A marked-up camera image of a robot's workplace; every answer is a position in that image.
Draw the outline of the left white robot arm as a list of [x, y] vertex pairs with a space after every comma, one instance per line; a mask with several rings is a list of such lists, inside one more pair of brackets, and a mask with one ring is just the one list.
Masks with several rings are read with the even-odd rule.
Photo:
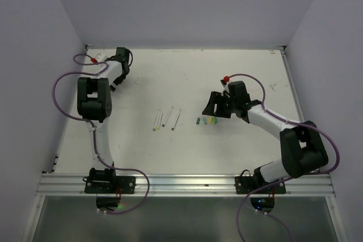
[[111, 93], [129, 74], [132, 61], [129, 49], [117, 47], [111, 57], [99, 53], [91, 59], [92, 64], [100, 66], [95, 75], [78, 79], [77, 111], [86, 120], [92, 145], [92, 167], [85, 178], [86, 193], [122, 193], [123, 182], [116, 174], [109, 147], [108, 121], [112, 113]]

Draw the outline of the light green marker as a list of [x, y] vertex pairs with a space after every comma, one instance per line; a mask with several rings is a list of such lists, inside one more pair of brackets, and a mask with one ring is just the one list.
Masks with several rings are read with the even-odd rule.
[[174, 123], [172, 124], [172, 127], [171, 127], [171, 130], [172, 130], [172, 131], [174, 131], [174, 130], [175, 130], [175, 128], [176, 128], [176, 126], [177, 126], [177, 124], [178, 124], [178, 121], [179, 121], [179, 118], [180, 118], [181, 113], [182, 113], [182, 110], [180, 109], [180, 110], [178, 111], [178, 113], [177, 113], [176, 117], [175, 117], [175, 121], [174, 121]]

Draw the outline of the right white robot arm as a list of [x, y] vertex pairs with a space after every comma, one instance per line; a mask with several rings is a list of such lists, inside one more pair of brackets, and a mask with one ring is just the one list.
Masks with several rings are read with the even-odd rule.
[[248, 192], [266, 192], [273, 182], [299, 178], [328, 163], [328, 155], [313, 122], [286, 121], [275, 112], [268, 112], [262, 101], [252, 100], [242, 81], [222, 80], [222, 92], [213, 91], [202, 114], [230, 118], [236, 115], [274, 136], [280, 142], [281, 158], [254, 170], [253, 175], [240, 175], [238, 182]]

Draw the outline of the dark green marker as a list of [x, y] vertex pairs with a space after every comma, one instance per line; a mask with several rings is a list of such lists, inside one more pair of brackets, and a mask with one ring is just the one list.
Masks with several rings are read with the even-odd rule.
[[168, 110], [168, 112], [167, 112], [167, 114], [166, 114], [166, 116], [165, 116], [165, 118], [164, 118], [164, 120], [163, 120], [163, 122], [162, 122], [162, 127], [165, 127], [165, 126], [167, 125], [167, 122], [168, 122], [168, 120], [169, 120], [169, 118], [170, 118], [170, 115], [171, 115], [171, 113], [172, 113], [172, 110], [173, 110], [173, 107], [171, 107], [171, 108]]

